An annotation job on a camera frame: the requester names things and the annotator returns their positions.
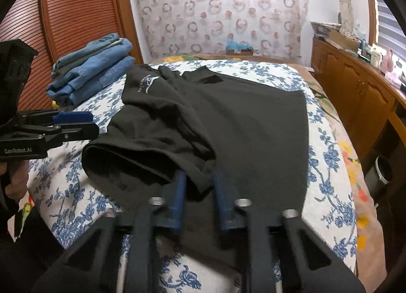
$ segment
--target trash bin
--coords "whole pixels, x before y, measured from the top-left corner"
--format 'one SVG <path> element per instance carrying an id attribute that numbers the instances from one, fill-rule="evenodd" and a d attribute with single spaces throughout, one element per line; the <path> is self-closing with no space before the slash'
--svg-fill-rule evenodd
<path id="1" fill-rule="evenodd" d="M 365 175 L 365 183 L 374 202 L 377 203 L 386 194 L 387 185 L 392 178 L 393 172 L 389 161 L 383 156 L 377 157 L 375 164 Z"/>

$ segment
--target cabinet door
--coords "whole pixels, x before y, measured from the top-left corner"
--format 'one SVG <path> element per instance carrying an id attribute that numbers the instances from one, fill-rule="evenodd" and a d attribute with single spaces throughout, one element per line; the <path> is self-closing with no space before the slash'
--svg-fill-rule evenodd
<path id="1" fill-rule="evenodd" d="M 361 107 L 361 87 L 365 86 L 363 70 L 350 62 L 344 62 L 342 71 L 335 76 L 337 101 L 333 103 L 346 131 L 350 131 Z"/>
<path id="2" fill-rule="evenodd" d="M 343 62 L 340 59 L 338 52 L 327 52 L 326 67 L 324 72 L 317 75 L 320 86 L 323 88 L 326 96 L 329 98 L 334 107 L 339 105 L 343 96 L 343 91 L 337 90 L 336 86 L 337 82 L 340 80 L 342 68 Z"/>
<path id="3" fill-rule="evenodd" d="M 362 160 L 383 130 L 395 98 L 371 76 L 365 81 L 361 95 L 361 108 L 349 135 L 359 159 Z"/>
<path id="4" fill-rule="evenodd" d="M 313 40 L 313 49 L 311 53 L 311 67 L 316 73 L 322 73 L 322 63 L 325 58 L 325 49 L 322 47 L 320 41 Z"/>

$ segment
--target window blinds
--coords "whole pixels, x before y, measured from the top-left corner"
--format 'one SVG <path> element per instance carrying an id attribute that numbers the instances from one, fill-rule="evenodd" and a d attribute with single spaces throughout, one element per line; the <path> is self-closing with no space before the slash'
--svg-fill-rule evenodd
<path id="1" fill-rule="evenodd" d="M 390 48 L 403 61 L 406 61 L 406 36 L 396 18 L 383 0 L 378 5 L 378 45 Z"/>

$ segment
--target black t-shirt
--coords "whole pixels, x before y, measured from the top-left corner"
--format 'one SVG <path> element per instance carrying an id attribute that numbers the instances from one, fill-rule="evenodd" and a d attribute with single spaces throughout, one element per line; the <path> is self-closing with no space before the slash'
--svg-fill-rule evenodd
<path id="1" fill-rule="evenodd" d="M 309 136 L 302 91 L 207 67 L 180 75 L 165 66 L 135 65 L 122 101 L 107 133 L 85 146 L 82 164 L 94 185 L 123 208 L 159 196 L 161 185 L 182 169 L 188 176 L 182 243 L 230 264 L 233 256 L 211 246 L 215 171 L 226 173 L 222 179 L 256 205 L 302 210 Z"/>

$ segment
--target blue clamp handle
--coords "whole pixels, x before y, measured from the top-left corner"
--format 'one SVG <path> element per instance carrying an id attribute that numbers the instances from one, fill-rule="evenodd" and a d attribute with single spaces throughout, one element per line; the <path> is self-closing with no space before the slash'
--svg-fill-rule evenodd
<path id="1" fill-rule="evenodd" d="M 182 229 L 183 210 L 185 207 L 187 175 L 178 171 L 172 184 L 162 187 L 162 197 L 165 199 L 166 215 L 158 216 L 159 225 L 172 231 Z"/>
<path id="2" fill-rule="evenodd" d="M 222 231 L 228 232 L 247 226 L 244 216 L 236 212 L 235 201 L 240 198 L 240 195 L 232 178 L 226 172 L 214 173 L 214 196 Z"/>
<path id="3" fill-rule="evenodd" d="M 52 117 L 54 125 L 92 123 L 93 114 L 90 111 L 70 111 L 58 113 Z"/>

